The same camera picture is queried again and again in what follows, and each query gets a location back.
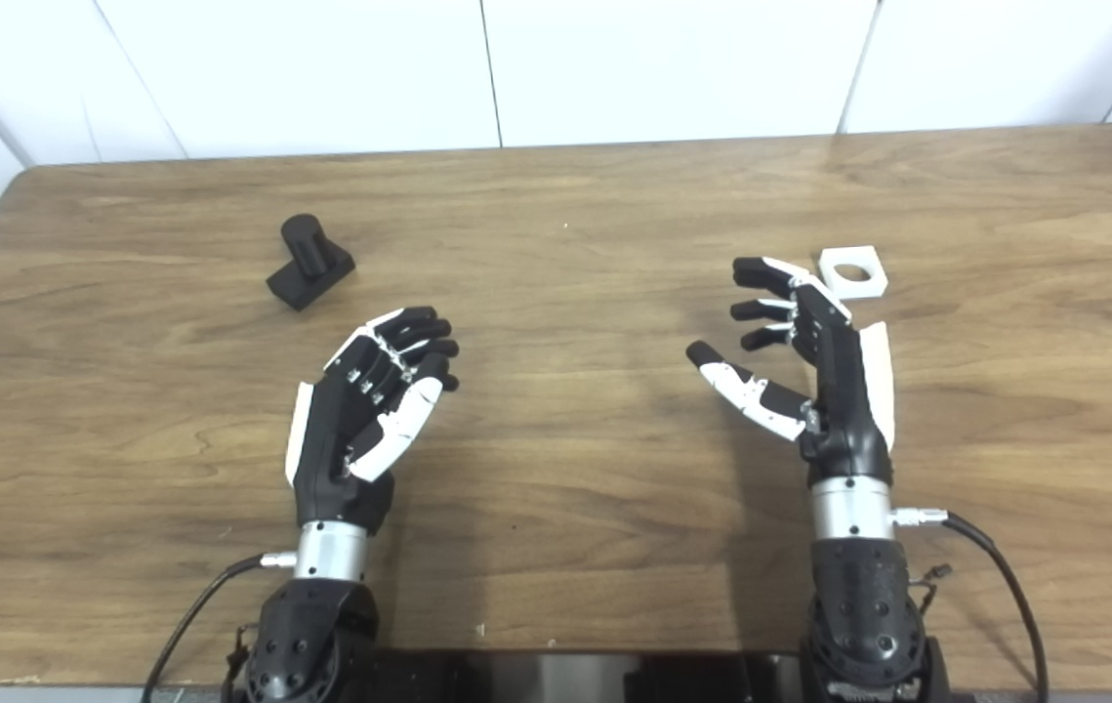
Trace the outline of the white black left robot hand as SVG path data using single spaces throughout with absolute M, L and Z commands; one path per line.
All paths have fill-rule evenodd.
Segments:
M 368 537 L 383 528 L 393 467 L 459 387 L 451 331 L 431 307 L 387 311 L 351 331 L 317 380 L 301 383 L 286 457 L 298 525 L 348 524 Z

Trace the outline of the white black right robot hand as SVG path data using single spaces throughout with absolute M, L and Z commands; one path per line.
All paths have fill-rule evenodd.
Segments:
M 808 464 L 810 485 L 868 477 L 891 486 L 893 383 L 868 370 L 872 362 L 885 360 L 887 346 L 871 339 L 885 327 L 855 328 L 845 303 L 817 275 L 783 260 L 738 257 L 731 263 L 731 276 L 742 288 L 766 293 L 729 308 L 731 319 L 761 324 L 739 338 L 739 347 L 792 348 L 815 372 L 817 392 L 794 392 L 695 340 L 685 354 L 702 378 L 743 417 L 796 444 Z

